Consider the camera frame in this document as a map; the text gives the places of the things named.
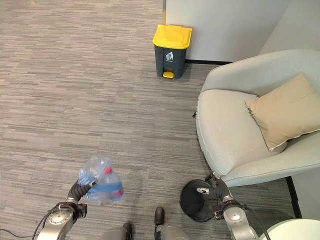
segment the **chair cushion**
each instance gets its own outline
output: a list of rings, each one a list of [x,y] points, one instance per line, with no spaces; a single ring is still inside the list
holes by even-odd
[[[282,152],[270,152],[259,126],[246,109],[245,100],[257,96],[231,90],[202,92],[197,106],[196,128],[201,149],[213,171],[227,175],[245,163]]]

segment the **plastic bottle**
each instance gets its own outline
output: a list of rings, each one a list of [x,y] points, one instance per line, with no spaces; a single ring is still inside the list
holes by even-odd
[[[96,180],[96,184],[85,195],[89,202],[120,201],[124,187],[112,169],[108,157],[93,156],[79,171],[78,184],[85,185]]]

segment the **robotic hand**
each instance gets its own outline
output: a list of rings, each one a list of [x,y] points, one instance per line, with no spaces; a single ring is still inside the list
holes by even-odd
[[[39,222],[33,233],[32,240],[34,240],[42,222],[43,228],[37,240],[65,239],[67,233],[76,223],[78,218],[86,217],[87,205],[83,203],[78,204],[78,202],[96,183],[96,181],[93,181],[90,184],[81,186],[78,184],[78,181],[76,181],[71,187],[67,199],[64,202],[57,203],[57,205],[50,209]]]
[[[244,211],[244,209],[251,209],[246,205],[243,207],[233,198],[228,186],[219,175],[212,172],[205,181],[208,182],[211,178],[215,181],[215,186],[210,188],[199,187],[197,188],[197,191],[217,199],[217,205],[213,207],[215,218],[217,220],[225,220],[233,240],[258,240],[259,237],[255,230],[249,225]],[[262,223],[259,223],[267,236],[266,238],[270,239]]]

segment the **yellow foot pedal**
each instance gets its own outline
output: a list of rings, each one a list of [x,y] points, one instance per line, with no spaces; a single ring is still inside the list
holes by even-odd
[[[168,79],[173,79],[174,76],[175,76],[175,74],[174,74],[173,72],[171,72],[171,71],[165,71],[165,72],[163,73],[163,76],[164,76],[165,78],[168,78]]]

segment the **trash can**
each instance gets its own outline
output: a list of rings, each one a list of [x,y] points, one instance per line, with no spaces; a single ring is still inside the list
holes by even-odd
[[[216,200],[201,194],[197,188],[211,188],[210,184],[200,179],[189,181],[181,191],[180,206],[182,211],[192,220],[203,223],[214,217],[212,206]]]
[[[158,25],[153,37],[156,74],[178,79],[182,76],[192,28]]]

